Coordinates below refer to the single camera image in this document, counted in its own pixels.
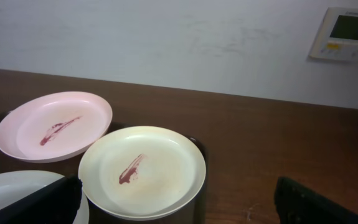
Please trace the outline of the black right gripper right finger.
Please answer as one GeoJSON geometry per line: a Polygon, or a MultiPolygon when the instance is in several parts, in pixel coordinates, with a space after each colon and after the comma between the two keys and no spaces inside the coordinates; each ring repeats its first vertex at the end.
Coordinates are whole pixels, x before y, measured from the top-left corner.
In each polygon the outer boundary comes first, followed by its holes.
{"type": "Polygon", "coordinates": [[[281,224],[358,224],[358,214],[288,177],[278,178],[274,203],[281,224]]]}

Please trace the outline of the pale green plate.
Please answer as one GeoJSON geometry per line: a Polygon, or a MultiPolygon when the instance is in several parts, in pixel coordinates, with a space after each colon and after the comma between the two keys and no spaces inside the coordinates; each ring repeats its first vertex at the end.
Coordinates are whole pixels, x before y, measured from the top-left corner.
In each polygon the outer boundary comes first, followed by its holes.
{"type": "MultiPolygon", "coordinates": [[[[42,170],[20,170],[0,174],[0,210],[62,177],[66,176],[42,170]]],[[[89,217],[88,202],[82,193],[80,208],[73,223],[87,224],[89,217]]]]}

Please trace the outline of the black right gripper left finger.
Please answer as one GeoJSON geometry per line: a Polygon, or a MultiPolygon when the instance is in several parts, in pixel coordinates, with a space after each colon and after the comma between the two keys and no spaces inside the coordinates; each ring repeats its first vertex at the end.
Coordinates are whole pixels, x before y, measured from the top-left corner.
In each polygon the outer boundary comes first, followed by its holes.
{"type": "Polygon", "coordinates": [[[62,177],[0,210],[0,224],[73,223],[82,200],[76,175],[62,177]]]}

